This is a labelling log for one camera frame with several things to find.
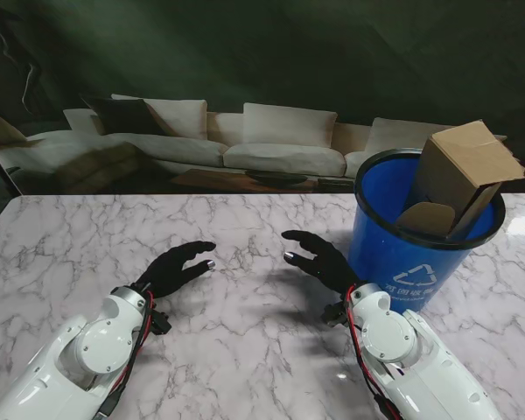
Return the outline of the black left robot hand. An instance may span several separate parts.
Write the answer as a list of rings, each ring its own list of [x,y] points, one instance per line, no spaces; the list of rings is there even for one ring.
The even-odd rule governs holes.
[[[186,269],[184,265],[197,255],[215,248],[216,244],[210,241],[192,241],[170,248],[157,257],[130,288],[144,295],[150,292],[153,298],[167,297],[213,268],[212,260],[199,262]]]

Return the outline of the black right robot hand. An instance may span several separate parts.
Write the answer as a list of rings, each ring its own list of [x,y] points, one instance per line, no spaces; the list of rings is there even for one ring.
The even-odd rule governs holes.
[[[344,296],[352,286],[358,288],[366,284],[356,275],[342,253],[329,241],[314,233],[301,230],[284,231],[282,237],[297,242],[302,249],[314,254],[312,259],[308,259],[292,252],[285,252],[283,259],[289,265],[317,278],[328,289]]]

